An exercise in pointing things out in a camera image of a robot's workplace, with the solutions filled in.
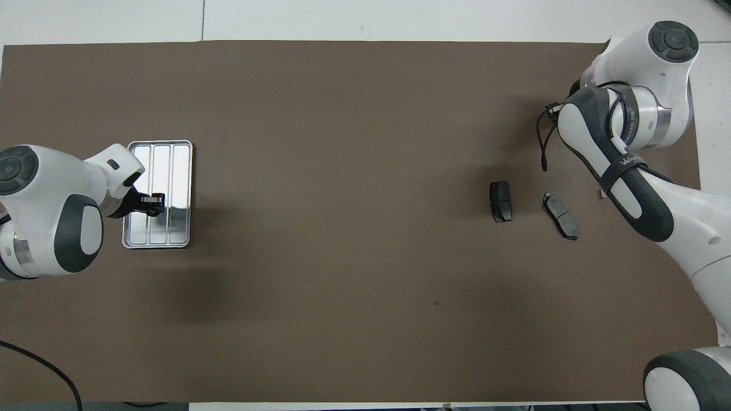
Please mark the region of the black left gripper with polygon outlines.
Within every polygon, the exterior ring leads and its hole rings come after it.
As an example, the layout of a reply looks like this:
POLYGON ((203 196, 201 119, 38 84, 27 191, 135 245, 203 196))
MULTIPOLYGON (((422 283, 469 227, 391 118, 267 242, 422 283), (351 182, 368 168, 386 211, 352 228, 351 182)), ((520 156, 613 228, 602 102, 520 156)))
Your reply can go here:
POLYGON ((143 205, 143 203, 164 203, 164 193, 144 194, 139 193, 136 189, 130 189, 121 200, 120 205, 108 217, 112 219, 123 218, 130 213, 138 212, 146 214, 149 217, 157 217, 166 208, 164 205, 143 205))

